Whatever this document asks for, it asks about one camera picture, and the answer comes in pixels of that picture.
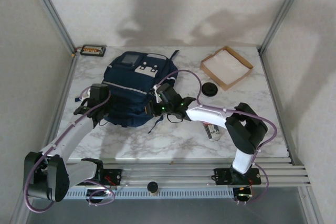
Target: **gray floor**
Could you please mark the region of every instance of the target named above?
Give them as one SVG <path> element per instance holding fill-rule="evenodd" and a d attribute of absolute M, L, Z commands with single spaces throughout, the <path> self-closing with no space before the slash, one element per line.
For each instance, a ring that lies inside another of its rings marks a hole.
<path fill-rule="evenodd" d="M 45 202 L 37 202 L 42 207 Z M 307 223 L 297 188 L 270 188 L 260 201 L 237 206 L 231 199 L 116 200 L 89 207 L 85 200 L 64 200 L 28 223 Z"/>

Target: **white marble surface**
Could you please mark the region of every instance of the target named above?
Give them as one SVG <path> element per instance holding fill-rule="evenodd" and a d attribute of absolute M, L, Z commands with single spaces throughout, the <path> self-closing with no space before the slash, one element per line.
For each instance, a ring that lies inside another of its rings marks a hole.
<path fill-rule="evenodd" d="M 103 58 L 80 56 L 68 100 L 60 124 L 63 130 L 69 122 L 73 111 L 80 104 L 75 103 L 75 97 L 93 83 L 100 83 L 106 66 L 113 58 L 124 51 L 155 52 L 170 56 L 175 49 L 180 53 L 175 56 L 174 63 L 179 69 L 194 71 L 202 82 L 211 79 L 200 70 L 200 61 L 212 54 L 216 47 L 109 47 Z M 201 95 L 205 104 L 214 104 L 233 108 L 239 102 L 248 103 L 258 115 L 266 117 L 277 126 L 279 122 L 261 67 L 256 48 L 235 47 L 238 53 L 245 57 L 253 66 L 252 73 L 227 91 L 218 89 L 218 94 L 212 98 Z M 179 73 L 175 89 L 181 96 L 195 97 L 198 84 L 195 77 L 188 73 Z M 148 121 L 137 128 L 122 128 L 108 123 L 97 126 L 77 146 L 71 159 L 92 158 L 220 158 L 234 157 L 234 147 L 229 134 L 221 129 L 223 135 L 217 142 L 209 141 L 201 122 L 184 121 L 171 124 L 167 119 L 160 122 L 147 134 L 156 119 Z M 287 148 L 281 130 L 277 137 L 266 145 L 259 157 L 288 157 Z M 272 134 L 269 127 L 267 137 Z"/>

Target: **white wall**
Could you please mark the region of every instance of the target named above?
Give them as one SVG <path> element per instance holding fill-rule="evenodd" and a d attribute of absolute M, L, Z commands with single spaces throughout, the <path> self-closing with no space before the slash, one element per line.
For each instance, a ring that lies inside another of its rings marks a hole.
<path fill-rule="evenodd" d="M 52 0 L 78 46 L 260 45 L 282 1 Z"/>
<path fill-rule="evenodd" d="M 295 0 L 266 59 L 326 223 L 336 223 L 336 0 Z"/>
<path fill-rule="evenodd" d="M 0 223 L 23 186 L 23 161 L 39 151 L 71 62 L 39 0 L 0 0 Z"/>

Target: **battery pack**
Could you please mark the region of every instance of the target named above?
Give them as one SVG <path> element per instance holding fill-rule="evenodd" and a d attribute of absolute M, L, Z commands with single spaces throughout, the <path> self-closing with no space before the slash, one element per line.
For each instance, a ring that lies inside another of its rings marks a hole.
<path fill-rule="evenodd" d="M 80 51 L 81 55 L 103 57 L 106 51 L 106 46 L 99 45 L 84 45 Z"/>

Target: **navy backpack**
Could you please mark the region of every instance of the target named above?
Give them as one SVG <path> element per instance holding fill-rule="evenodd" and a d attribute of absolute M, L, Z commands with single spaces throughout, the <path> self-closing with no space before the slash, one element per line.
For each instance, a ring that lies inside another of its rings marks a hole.
<path fill-rule="evenodd" d="M 155 98 L 153 86 L 177 70 L 172 61 L 177 53 L 178 50 L 167 58 L 160 54 L 129 51 L 116 57 L 108 65 L 102 82 L 109 86 L 113 99 L 113 107 L 105 119 L 122 127 L 138 127 L 152 119 L 152 115 L 146 114 L 145 106 Z M 177 73 L 164 83 L 174 86 L 176 78 Z"/>

